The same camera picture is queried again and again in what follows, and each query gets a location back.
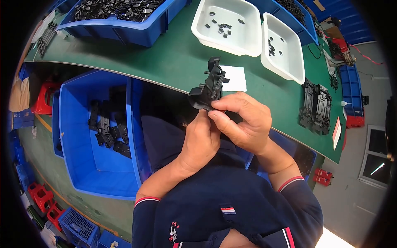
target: fingernail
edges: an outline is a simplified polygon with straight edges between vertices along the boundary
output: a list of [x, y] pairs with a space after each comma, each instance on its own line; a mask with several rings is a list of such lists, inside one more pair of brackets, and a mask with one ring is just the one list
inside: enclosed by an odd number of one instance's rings
[[214, 121], [216, 121], [216, 119], [218, 119], [218, 116], [216, 116], [216, 115], [209, 115], [208, 117], [213, 119]]

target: red fire extinguisher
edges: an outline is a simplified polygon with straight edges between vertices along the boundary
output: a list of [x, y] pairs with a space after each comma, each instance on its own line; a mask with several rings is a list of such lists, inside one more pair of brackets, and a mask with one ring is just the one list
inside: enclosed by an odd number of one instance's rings
[[329, 171], [325, 171], [323, 169], [317, 168], [314, 173], [320, 177], [323, 177], [325, 179], [331, 180], [331, 178], [333, 178], [333, 175], [331, 172]]
[[313, 177], [313, 181], [316, 182], [316, 183], [321, 183], [325, 187], [331, 186], [331, 181], [330, 180], [328, 180], [326, 178], [323, 178], [323, 177], [320, 177], [320, 176], [314, 176]]

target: white plastic tray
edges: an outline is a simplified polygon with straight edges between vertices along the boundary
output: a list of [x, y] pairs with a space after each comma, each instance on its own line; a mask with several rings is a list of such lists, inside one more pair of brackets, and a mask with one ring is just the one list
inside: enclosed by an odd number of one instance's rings
[[[231, 29], [227, 38], [219, 34], [218, 24], [226, 23]], [[244, 0], [201, 0], [193, 19], [192, 33], [205, 46], [235, 55], [257, 57], [262, 52], [262, 32], [258, 9]]]
[[[262, 65], [287, 80], [304, 83], [304, 63], [299, 36], [285, 23], [270, 13], [263, 13]], [[274, 47], [274, 56], [269, 55], [269, 40]]]

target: green workbench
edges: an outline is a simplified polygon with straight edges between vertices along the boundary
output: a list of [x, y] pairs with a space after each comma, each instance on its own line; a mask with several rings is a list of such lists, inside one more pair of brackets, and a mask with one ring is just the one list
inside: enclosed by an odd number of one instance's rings
[[[345, 118], [342, 101], [342, 90], [333, 90], [330, 86], [328, 69], [324, 56], [316, 59], [303, 48], [306, 77], [314, 84], [322, 84], [329, 89], [333, 105], [331, 107], [331, 128], [328, 135], [319, 135], [299, 125], [299, 108], [303, 106], [304, 93], [302, 86], [294, 81], [281, 78], [266, 69], [260, 57], [236, 56], [202, 45], [191, 32], [199, 0], [183, 8], [171, 21], [168, 31], [161, 35], [151, 48], [138, 45], [122, 45], [115, 40], [94, 40], [90, 38], [62, 39], [55, 35], [43, 58], [37, 50], [32, 49], [25, 62], [56, 62], [81, 65], [95, 69], [115, 72], [163, 85], [184, 93], [203, 83], [207, 76], [203, 73], [208, 59], [221, 56], [221, 65], [244, 67], [247, 81], [247, 94], [267, 105], [272, 111], [272, 128], [310, 147], [321, 155], [338, 163], [343, 139], [333, 150], [332, 133], [337, 118], [341, 120], [343, 138], [345, 135]], [[64, 15], [56, 16], [60, 23]], [[314, 44], [310, 45], [318, 56]]]

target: hand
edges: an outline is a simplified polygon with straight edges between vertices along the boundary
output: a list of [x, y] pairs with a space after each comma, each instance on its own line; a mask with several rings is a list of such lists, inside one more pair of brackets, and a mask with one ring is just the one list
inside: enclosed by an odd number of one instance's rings
[[220, 131], [211, 124], [206, 110], [200, 110], [186, 127], [185, 141], [178, 156], [182, 168], [198, 172], [215, 156], [220, 144]]
[[239, 124], [222, 111], [210, 111], [208, 116], [236, 146], [261, 155], [272, 125], [270, 109], [243, 92], [224, 96], [219, 101], [213, 101], [211, 105], [218, 110], [237, 112], [243, 118]]

